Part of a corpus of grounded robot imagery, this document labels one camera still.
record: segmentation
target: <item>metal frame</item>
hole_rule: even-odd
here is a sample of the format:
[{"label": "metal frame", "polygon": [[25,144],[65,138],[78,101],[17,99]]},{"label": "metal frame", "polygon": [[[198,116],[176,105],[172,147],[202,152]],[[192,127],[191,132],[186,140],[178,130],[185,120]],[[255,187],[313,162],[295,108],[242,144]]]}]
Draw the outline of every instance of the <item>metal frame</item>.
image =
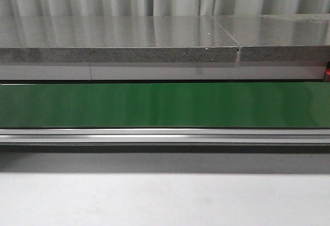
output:
[{"label": "metal frame", "polygon": [[0,146],[330,146],[330,129],[113,128],[0,130]]}]

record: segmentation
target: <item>polished stone surface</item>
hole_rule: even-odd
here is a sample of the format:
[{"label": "polished stone surface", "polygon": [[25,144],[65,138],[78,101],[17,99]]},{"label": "polished stone surface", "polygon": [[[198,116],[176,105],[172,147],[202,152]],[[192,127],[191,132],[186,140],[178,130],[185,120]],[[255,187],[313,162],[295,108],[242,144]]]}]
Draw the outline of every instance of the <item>polished stone surface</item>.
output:
[{"label": "polished stone surface", "polygon": [[329,14],[214,19],[240,46],[240,61],[329,61]]},{"label": "polished stone surface", "polygon": [[234,62],[210,17],[0,18],[1,62]]}]

